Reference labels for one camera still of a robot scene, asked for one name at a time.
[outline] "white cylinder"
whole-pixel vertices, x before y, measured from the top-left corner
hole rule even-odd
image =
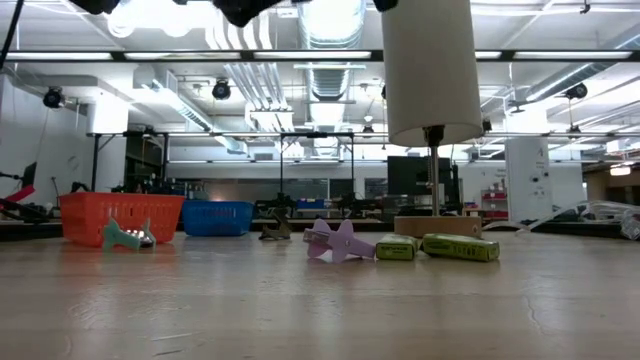
[[[389,140],[427,146],[423,128],[444,125],[441,145],[482,133],[469,0],[406,0],[382,15]]]

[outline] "teal toy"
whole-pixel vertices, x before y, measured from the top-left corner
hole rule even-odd
[[[149,230],[150,227],[151,219],[147,219],[141,230],[122,230],[113,218],[109,218],[109,224],[102,231],[104,236],[102,249],[111,250],[116,245],[122,245],[136,251],[144,248],[155,249],[156,238]]]

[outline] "blue basket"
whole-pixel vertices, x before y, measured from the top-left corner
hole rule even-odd
[[[185,201],[184,232],[189,236],[241,236],[251,227],[253,204],[239,201]]]

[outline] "wooden block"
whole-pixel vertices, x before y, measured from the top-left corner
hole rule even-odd
[[[396,216],[394,231],[398,235],[422,238],[424,234],[482,235],[482,219],[477,216]]]

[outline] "purple toy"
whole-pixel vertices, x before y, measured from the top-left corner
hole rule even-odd
[[[347,255],[373,258],[376,247],[353,236],[353,224],[351,220],[345,220],[340,224],[338,231],[333,231],[322,219],[317,219],[313,229],[306,229],[302,240],[309,244],[307,255],[317,258],[331,250],[331,260],[341,263]]]

